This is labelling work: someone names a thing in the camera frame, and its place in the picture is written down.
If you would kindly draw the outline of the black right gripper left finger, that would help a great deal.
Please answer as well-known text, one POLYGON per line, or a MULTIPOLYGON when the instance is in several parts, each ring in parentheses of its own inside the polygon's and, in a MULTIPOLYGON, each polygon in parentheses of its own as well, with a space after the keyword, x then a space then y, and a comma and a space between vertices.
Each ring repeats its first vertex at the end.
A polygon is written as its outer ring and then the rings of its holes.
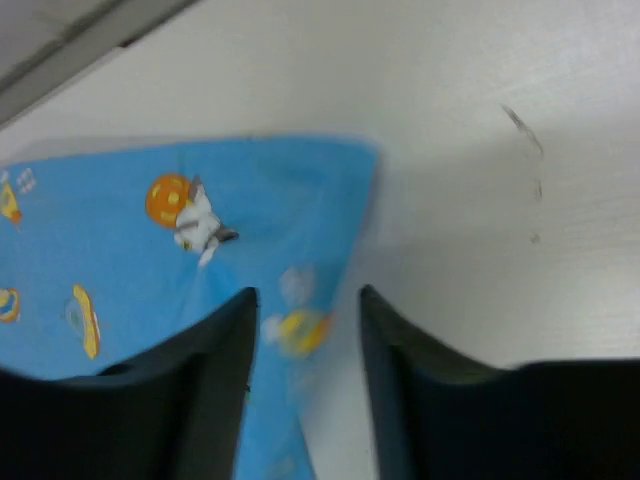
POLYGON ((93 376, 1 374, 5 479, 229 479, 254 360, 258 294, 93 376))

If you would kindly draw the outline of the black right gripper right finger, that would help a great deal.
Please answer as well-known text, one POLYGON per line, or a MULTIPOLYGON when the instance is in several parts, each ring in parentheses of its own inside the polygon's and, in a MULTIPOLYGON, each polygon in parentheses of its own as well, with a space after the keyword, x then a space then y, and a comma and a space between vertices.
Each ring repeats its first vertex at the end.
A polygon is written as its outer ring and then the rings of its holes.
POLYGON ((635 479, 639 363, 499 369, 360 292, 360 338, 383 479, 635 479))

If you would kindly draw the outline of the blue space-print placemat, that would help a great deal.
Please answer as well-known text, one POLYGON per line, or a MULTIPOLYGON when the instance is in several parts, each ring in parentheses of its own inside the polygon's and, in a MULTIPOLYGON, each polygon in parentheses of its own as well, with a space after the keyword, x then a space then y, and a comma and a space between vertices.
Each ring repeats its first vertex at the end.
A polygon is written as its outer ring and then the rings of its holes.
POLYGON ((280 136, 162 145, 1 172, 1 363, 92 374, 259 294, 234 475, 311 479, 301 412, 378 152, 280 136))

